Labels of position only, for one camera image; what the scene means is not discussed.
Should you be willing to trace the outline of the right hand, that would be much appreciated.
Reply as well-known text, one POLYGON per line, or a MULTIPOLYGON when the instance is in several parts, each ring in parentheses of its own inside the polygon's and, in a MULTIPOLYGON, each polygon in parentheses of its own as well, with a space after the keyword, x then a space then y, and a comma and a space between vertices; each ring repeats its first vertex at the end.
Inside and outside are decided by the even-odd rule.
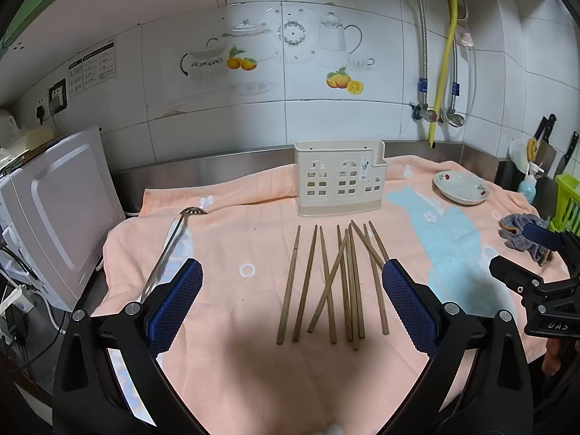
POLYGON ((546 353, 544 354, 544 361, 542 370, 547 376, 554 376, 562 367, 562 362, 559 359, 560 349, 562 343, 557 339, 547 339, 546 353))

